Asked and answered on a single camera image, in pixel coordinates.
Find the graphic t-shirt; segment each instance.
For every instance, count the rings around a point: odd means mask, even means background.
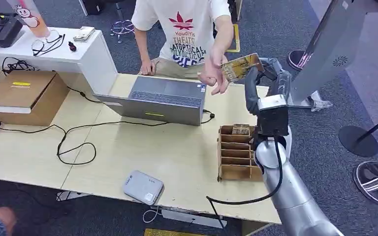
[[[188,67],[204,62],[214,43],[212,23],[222,15],[230,16],[227,0],[137,0],[131,21],[143,31],[160,21],[166,35],[160,57]]]

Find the eyeglasses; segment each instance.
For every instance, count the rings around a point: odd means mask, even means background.
[[[37,39],[32,43],[32,55],[38,57],[59,48],[63,45],[64,37],[65,34],[62,36],[56,30],[50,31],[50,35],[45,38],[45,41]]]

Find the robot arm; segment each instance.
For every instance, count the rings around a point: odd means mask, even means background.
[[[247,109],[257,116],[257,129],[253,140],[255,161],[263,167],[264,183],[272,192],[280,181],[280,170],[274,135],[282,163],[282,183],[271,197],[288,236],[344,236],[325,216],[309,193],[306,185],[289,162],[292,134],[288,122],[286,94],[289,94],[291,75],[278,70],[276,89],[272,94],[259,99],[256,92],[258,70],[252,67],[246,77],[245,92]]]

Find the small red object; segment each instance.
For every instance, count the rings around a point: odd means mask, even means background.
[[[72,52],[75,52],[77,50],[76,46],[69,41],[69,49],[72,51]]]

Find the red logo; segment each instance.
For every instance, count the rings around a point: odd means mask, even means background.
[[[183,21],[183,18],[179,14],[179,12],[177,12],[176,20],[174,20],[172,18],[169,18],[169,20],[175,24],[174,27],[179,28],[180,30],[183,30],[183,29],[190,30],[191,28],[193,28],[193,26],[192,26],[193,19]]]

